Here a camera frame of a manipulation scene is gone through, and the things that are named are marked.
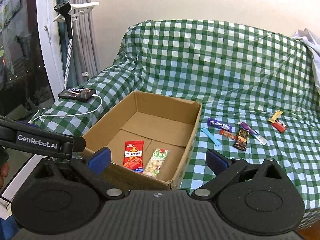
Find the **person's left hand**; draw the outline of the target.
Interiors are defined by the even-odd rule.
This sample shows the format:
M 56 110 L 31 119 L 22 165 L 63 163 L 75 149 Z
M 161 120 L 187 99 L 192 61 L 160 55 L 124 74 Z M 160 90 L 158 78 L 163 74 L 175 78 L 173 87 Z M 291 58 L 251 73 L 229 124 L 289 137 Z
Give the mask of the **person's left hand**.
M 4 179 L 7 178 L 9 172 L 10 172 L 10 166 L 8 162 L 6 162 L 1 166 L 1 170 L 0 170 L 0 188 L 3 187 Z

